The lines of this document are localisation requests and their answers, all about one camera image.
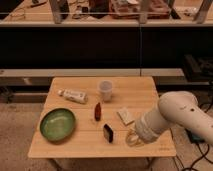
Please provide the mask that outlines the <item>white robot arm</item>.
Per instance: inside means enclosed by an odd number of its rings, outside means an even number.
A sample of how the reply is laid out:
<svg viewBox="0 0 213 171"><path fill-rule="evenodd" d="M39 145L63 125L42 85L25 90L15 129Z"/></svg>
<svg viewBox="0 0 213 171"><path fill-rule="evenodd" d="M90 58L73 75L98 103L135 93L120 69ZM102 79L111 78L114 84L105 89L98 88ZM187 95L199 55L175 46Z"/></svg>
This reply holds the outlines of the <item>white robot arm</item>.
<svg viewBox="0 0 213 171"><path fill-rule="evenodd" d="M213 118L198 107L196 96L188 91L171 91L134 122L126 143L141 146L155 142L173 124L180 125L213 146Z"/></svg>

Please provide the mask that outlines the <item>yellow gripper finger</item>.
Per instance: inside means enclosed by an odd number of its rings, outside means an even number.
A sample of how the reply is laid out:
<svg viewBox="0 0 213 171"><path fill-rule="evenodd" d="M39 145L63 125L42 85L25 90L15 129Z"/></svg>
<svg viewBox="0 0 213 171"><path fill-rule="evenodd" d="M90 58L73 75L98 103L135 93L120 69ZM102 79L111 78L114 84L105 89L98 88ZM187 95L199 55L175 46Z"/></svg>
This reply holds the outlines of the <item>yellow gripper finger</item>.
<svg viewBox="0 0 213 171"><path fill-rule="evenodd" d="M126 138L125 138L126 143L127 144L135 144L136 143L135 136L136 136L135 131L133 129L130 129L127 132L127 135L126 135Z"/></svg>
<svg viewBox="0 0 213 171"><path fill-rule="evenodd" d="M144 142L139 139L139 138L136 138L136 139L131 139L129 141L129 146L130 147L140 147L140 146L143 146L144 145Z"/></svg>

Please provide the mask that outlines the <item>white ribbed gripper body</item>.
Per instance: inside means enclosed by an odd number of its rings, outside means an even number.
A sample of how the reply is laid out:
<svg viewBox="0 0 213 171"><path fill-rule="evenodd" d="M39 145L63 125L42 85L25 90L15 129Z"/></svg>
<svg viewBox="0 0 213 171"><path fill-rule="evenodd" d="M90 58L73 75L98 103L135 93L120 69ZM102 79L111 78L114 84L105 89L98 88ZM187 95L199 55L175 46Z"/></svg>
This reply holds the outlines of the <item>white ribbed gripper body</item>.
<svg viewBox="0 0 213 171"><path fill-rule="evenodd" d="M170 126L159 111L150 111L135 121L135 132L145 144L149 144L155 142Z"/></svg>

